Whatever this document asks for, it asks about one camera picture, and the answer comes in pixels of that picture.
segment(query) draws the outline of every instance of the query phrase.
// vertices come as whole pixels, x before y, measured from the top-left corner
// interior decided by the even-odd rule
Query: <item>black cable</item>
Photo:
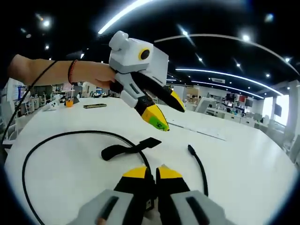
[[[28,87],[27,91],[25,92],[25,94],[24,94],[23,97],[21,98],[21,100],[20,100],[18,106],[15,108],[15,111],[14,111],[13,115],[11,116],[11,118],[10,118],[10,120],[9,120],[9,122],[8,122],[8,124],[7,124],[7,126],[6,126],[6,128],[5,128],[5,131],[4,131],[3,136],[2,136],[2,139],[1,139],[1,145],[2,145],[3,142],[4,142],[5,135],[6,135],[6,133],[8,132],[8,129],[9,129],[10,124],[12,123],[12,121],[13,121],[15,115],[17,114],[17,112],[18,112],[18,110],[19,110],[19,108],[20,108],[22,102],[24,101],[25,97],[27,96],[28,92],[29,92],[29,91],[32,89],[32,87],[38,82],[38,80],[42,77],[42,75],[44,75],[44,73],[47,72],[47,70],[50,69],[55,63],[57,63],[57,61],[54,61],[53,63],[51,63],[51,64],[50,64],[50,65],[49,65],[49,66],[48,66],[48,67],[47,67],[47,68],[46,68],[46,69],[45,69],[45,70],[44,70],[44,71],[43,71],[43,72],[35,79],[35,81]],[[3,152],[3,155],[4,155],[5,159],[6,159],[6,157],[8,156],[8,154],[6,153],[6,151],[4,150],[4,148],[2,148],[2,150],[4,151],[4,152]]]
[[[24,191],[24,194],[25,194],[25,197],[26,197],[26,200],[27,200],[27,203],[32,211],[32,213],[34,214],[34,216],[36,217],[36,219],[39,221],[39,223],[41,225],[45,225],[44,222],[40,219],[40,217],[38,216],[38,214],[36,213],[36,211],[34,210],[31,202],[30,202],[30,199],[28,197],[28,193],[27,193],[27,189],[26,189],[26,184],[25,184],[25,169],[26,169],[26,165],[27,165],[27,162],[28,162],[28,159],[29,157],[32,155],[32,153],[37,149],[39,148],[41,145],[45,144],[46,142],[54,139],[54,138],[57,138],[57,137],[62,137],[62,136],[66,136],[66,135],[73,135],[73,134],[103,134],[103,135],[111,135],[111,136],[114,136],[114,137],[117,137],[118,139],[122,140],[123,142],[125,142],[126,144],[128,144],[129,146],[131,147],[134,147],[135,144],[133,144],[131,141],[129,141],[128,139],[126,139],[125,137],[122,137],[120,135],[117,135],[117,134],[114,134],[114,133],[110,133],[110,132],[106,132],[106,131],[99,131],[99,130],[80,130],[80,131],[71,131],[71,132],[65,132],[65,133],[61,133],[61,134],[58,134],[58,135],[54,135],[52,137],[49,137],[45,140],[43,140],[42,142],[40,142],[39,144],[37,144],[36,146],[33,147],[33,149],[31,149],[29,151],[29,153],[26,155],[26,158],[24,160],[24,163],[23,163],[23,167],[22,167],[22,186],[23,186],[23,191]],[[138,152],[146,167],[149,168],[150,170],[150,166],[149,166],[149,162],[146,158],[146,156],[144,155],[144,153],[142,151],[139,151]]]
[[[199,159],[199,157],[197,156],[197,154],[196,154],[194,148],[193,148],[190,144],[187,146],[187,149],[188,149],[188,151],[191,153],[191,155],[193,155],[193,156],[196,158],[197,163],[198,163],[199,166],[200,166],[200,170],[201,170],[201,174],[202,174],[202,179],[203,179],[203,189],[204,189],[204,194],[205,194],[206,196],[208,196],[207,179],[206,179],[206,174],[205,174],[205,170],[204,170],[204,167],[203,167],[203,165],[202,165],[202,162],[201,162],[201,160]]]

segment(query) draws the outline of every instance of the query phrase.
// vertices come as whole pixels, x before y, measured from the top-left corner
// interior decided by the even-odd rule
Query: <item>yellow tip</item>
[[[159,175],[161,179],[181,178],[182,175],[175,170],[171,170],[166,166],[161,166],[159,169]]]
[[[170,130],[167,120],[157,105],[151,105],[147,107],[142,114],[142,119],[154,126],[156,129],[163,131]]]
[[[184,104],[183,104],[182,100],[179,98],[179,96],[176,94],[176,92],[172,91],[171,95],[180,103],[182,110],[185,112],[186,109],[184,107]]]
[[[147,167],[137,167],[123,174],[123,177],[145,178]]]

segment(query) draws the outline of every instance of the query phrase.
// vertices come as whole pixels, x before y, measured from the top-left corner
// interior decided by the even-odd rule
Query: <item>green sticker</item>
[[[163,131],[169,130],[169,127],[163,124],[161,121],[159,121],[155,116],[151,116],[149,123],[159,130],[163,130]]]

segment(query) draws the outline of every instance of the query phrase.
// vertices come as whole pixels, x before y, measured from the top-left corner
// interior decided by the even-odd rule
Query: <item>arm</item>
[[[68,83],[68,69],[71,62],[58,61],[38,80],[36,85]],[[31,85],[51,63],[52,60],[31,60],[16,55],[7,69],[7,74],[25,85]],[[114,76],[115,72],[107,64],[78,61],[74,65],[72,82],[88,81],[98,87],[109,88],[109,83],[114,82]]]

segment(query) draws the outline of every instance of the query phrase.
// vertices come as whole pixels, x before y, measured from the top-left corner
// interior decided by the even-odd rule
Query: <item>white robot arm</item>
[[[177,94],[164,88],[168,55],[149,42],[128,38],[123,31],[112,37],[109,46],[112,49],[109,65],[117,71],[116,83],[111,84],[111,90],[120,93],[121,98],[135,108],[143,120],[157,129],[168,131],[164,115],[146,93],[148,90],[170,107],[185,111]]]

